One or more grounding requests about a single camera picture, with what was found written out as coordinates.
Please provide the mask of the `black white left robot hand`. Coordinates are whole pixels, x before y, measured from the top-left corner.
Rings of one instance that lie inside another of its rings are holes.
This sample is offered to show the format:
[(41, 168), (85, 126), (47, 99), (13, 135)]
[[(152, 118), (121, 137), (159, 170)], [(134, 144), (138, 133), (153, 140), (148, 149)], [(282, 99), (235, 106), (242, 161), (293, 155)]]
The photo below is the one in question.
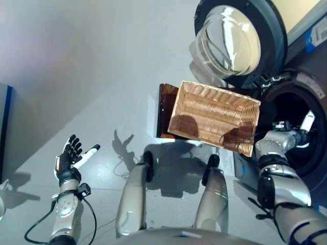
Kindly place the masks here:
[(56, 156), (54, 165), (54, 176), (61, 187), (69, 180), (81, 182), (79, 168), (82, 167), (99, 149), (99, 144), (95, 144), (88, 151), (83, 153), (80, 139), (71, 135), (64, 144), (62, 153)]

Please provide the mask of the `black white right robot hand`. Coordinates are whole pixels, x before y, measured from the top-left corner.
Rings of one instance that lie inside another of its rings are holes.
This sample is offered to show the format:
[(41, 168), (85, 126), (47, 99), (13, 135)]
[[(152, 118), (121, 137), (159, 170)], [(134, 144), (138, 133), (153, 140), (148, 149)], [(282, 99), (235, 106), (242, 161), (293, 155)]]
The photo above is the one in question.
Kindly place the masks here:
[(297, 131), (299, 135), (299, 142), (296, 146), (297, 148), (303, 149), (309, 146), (311, 140), (310, 130), (314, 121), (315, 114), (312, 112), (312, 110), (309, 110), (306, 116), (304, 117), (300, 128)]

